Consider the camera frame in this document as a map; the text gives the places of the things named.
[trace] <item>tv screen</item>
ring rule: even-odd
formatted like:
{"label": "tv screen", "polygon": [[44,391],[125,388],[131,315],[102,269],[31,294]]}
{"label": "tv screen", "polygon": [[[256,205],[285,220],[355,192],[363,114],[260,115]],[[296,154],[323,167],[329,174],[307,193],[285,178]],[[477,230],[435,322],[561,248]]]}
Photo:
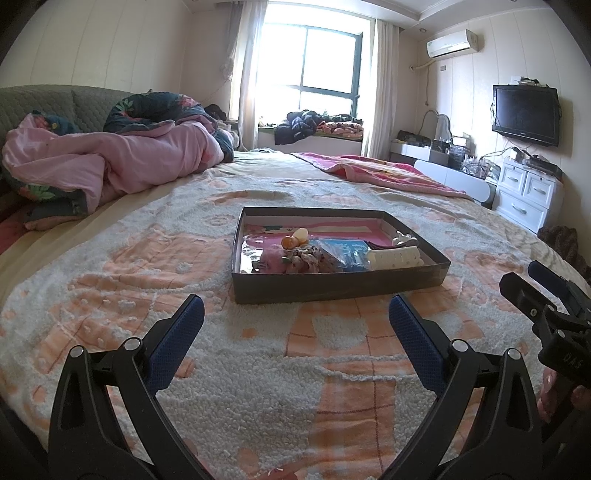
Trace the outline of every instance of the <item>tv screen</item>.
{"label": "tv screen", "polygon": [[560,104],[555,88],[494,85],[492,129],[506,137],[558,147]]}

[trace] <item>pink blanket on bed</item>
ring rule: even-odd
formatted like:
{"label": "pink blanket on bed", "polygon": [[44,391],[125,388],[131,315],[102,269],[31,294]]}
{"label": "pink blanket on bed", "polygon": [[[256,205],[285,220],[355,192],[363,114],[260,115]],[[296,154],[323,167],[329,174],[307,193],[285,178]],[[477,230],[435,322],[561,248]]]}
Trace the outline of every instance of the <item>pink blanket on bed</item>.
{"label": "pink blanket on bed", "polygon": [[358,155],[343,155],[342,157],[328,157],[315,153],[294,153],[292,155],[326,173],[333,173],[348,181],[370,183],[405,192],[470,198],[465,192],[458,192],[446,187],[406,163],[392,163]]}
{"label": "pink blanket on bed", "polygon": [[87,212],[127,193],[168,183],[220,163],[222,149],[198,119],[144,132],[62,137],[27,115],[7,134],[2,162],[27,184],[83,190]]}

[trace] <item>white curtain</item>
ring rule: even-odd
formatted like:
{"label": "white curtain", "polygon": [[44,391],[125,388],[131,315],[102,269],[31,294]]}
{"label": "white curtain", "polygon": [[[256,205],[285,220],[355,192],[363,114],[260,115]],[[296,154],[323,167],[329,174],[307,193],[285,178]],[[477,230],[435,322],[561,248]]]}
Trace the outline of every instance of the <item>white curtain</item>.
{"label": "white curtain", "polygon": [[375,99],[364,123],[362,153],[388,160],[394,127],[398,83],[398,43],[400,29],[376,20],[369,97]]}
{"label": "white curtain", "polygon": [[234,75],[230,89],[230,118],[238,118],[242,144],[247,150],[256,148],[258,143],[258,117],[255,104],[256,71],[267,5],[267,0],[244,2],[234,59]]}
{"label": "white curtain", "polygon": [[242,7],[243,5],[240,2],[216,5],[216,8],[230,9],[230,19],[228,21],[228,30],[226,32],[226,60],[220,67],[222,76],[226,81],[232,79],[232,74],[234,72],[234,56],[236,55],[236,44],[238,43],[238,31],[240,28]]}

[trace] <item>drawer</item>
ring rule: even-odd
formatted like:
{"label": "drawer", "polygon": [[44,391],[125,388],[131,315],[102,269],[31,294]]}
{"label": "drawer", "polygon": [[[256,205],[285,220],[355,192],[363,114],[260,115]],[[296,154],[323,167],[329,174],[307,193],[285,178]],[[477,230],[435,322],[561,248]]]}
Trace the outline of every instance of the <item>drawer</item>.
{"label": "drawer", "polygon": [[544,226],[548,215],[545,208],[531,206],[502,189],[496,191],[493,210],[534,233]]}
{"label": "drawer", "polygon": [[555,187],[556,184],[552,181],[540,177],[535,173],[528,172],[523,197],[543,207],[550,208]]}
{"label": "drawer", "polygon": [[525,185],[527,172],[513,165],[503,166],[499,185],[507,190],[521,194]]}

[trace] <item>white textured blanket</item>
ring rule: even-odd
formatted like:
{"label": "white textured blanket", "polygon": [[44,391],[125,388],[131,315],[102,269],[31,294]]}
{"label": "white textured blanket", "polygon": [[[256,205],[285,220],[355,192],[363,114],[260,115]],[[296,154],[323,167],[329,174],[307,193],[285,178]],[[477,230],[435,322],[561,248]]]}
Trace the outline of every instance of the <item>white textured blanket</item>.
{"label": "white textured blanket", "polygon": [[[236,305],[230,254],[242,206],[393,214],[452,261],[441,287],[409,295],[417,310],[475,349],[519,348],[534,388],[539,342],[529,320],[500,296],[498,281],[508,271],[527,276],[537,259],[584,287],[532,234],[468,200],[209,170],[68,251],[8,298],[0,314],[0,393],[44,444],[73,345],[117,348],[196,293],[206,303],[205,324],[157,398],[216,478],[267,476],[275,468],[282,470],[271,480],[377,478],[392,462],[433,396],[389,326],[389,298]],[[118,393],[112,397],[141,454]],[[475,404],[470,408],[455,449],[467,435]]]}

